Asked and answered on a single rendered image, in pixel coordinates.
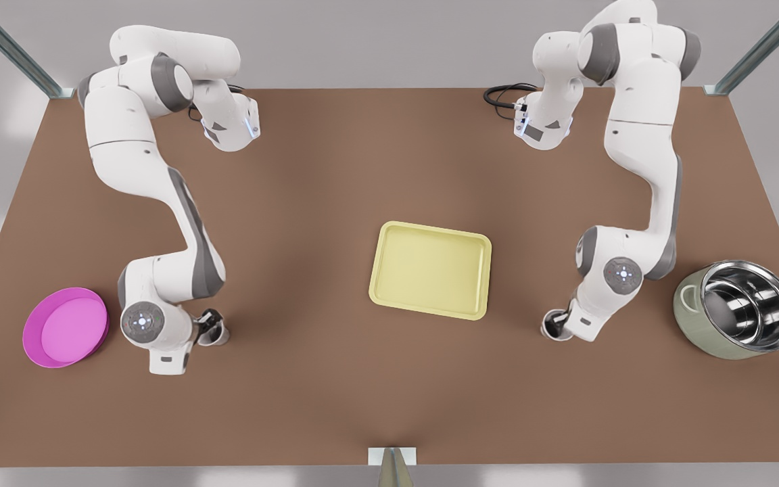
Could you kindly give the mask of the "yellow rectangular tray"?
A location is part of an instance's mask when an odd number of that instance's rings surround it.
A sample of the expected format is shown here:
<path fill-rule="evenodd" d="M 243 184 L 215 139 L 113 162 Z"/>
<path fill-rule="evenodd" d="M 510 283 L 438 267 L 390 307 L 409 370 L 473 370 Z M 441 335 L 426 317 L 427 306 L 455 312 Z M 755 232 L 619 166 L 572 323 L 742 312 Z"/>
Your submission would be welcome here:
<path fill-rule="evenodd" d="M 478 321 L 488 311 L 491 261 L 485 235 L 389 221 L 379 231 L 369 296 L 384 307 Z"/>

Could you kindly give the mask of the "white IKEA cup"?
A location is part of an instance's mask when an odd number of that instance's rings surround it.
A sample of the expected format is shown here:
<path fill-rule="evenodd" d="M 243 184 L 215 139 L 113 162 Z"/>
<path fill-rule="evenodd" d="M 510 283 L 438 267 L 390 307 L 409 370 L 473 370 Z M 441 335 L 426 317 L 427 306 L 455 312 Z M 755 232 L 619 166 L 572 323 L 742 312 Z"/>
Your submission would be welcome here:
<path fill-rule="evenodd" d="M 203 323 L 200 326 L 200 335 L 197 344 L 200 346 L 222 346 L 229 340 L 229 330 L 225 327 L 224 321 L 215 321 L 214 323 Z"/>
<path fill-rule="evenodd" d="M 574 335 L 565 327 L 568 317 L 566 309 L 551 309 L 547 312 L 540 327 L 543 336 L 558 342 L 570 340 Z"/>

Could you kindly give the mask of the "green pot with steel inside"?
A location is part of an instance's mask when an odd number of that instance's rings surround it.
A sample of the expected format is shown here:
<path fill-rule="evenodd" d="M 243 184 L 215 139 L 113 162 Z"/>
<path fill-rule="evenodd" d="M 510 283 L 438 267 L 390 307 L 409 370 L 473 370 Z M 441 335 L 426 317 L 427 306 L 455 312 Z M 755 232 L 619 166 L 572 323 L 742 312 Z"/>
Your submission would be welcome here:
<path fill-rule="evenodd" d="M 687 275 L 673 308 L 683 335 L 706 354 L 735 361 L 779 351 L 779 278 L 757 263 L 719 261 Z"/>

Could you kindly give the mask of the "silver frame post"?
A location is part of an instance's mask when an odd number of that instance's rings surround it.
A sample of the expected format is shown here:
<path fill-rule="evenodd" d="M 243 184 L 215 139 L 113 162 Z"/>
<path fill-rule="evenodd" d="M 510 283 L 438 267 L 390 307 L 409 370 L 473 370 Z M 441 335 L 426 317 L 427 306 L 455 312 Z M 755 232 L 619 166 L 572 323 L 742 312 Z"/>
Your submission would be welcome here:
<path fill-rule="evenodd" d="M 368 448 L 368 465 L 380 466 L 377 487 L 415 487 L 408 466 L 417 465 L 417 448 Z"/>
<path fill-rule="evenodd" d="M 59 86 L 55 80 L 19 46 L 0 25 L 0 52 L 15 65 L 34 86 L 38 87 L 49 99 L 70 99 L 74 89 Z"/>
<path fill-rule="evenodd" d="M 723 77 L 712 85 L 705 85 L 705 95 L 724 97 L 738 87 L 771 53 L 779 47 L 779 19 L 775 24 L 730 68 Z"/>

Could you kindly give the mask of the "pink round plate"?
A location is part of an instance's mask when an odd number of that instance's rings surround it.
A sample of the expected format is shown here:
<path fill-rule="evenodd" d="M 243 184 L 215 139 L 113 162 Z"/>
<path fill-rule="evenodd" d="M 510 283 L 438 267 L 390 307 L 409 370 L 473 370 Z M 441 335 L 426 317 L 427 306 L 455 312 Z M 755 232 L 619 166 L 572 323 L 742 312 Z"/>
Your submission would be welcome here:
<path fill-rule="evenodd" d="M 32 310 L 22 346 L 37 366 L 71 366 L 98 350 L 109 331 L 105 302 L 90 289 L 68 287 L 48 295 Z"/>

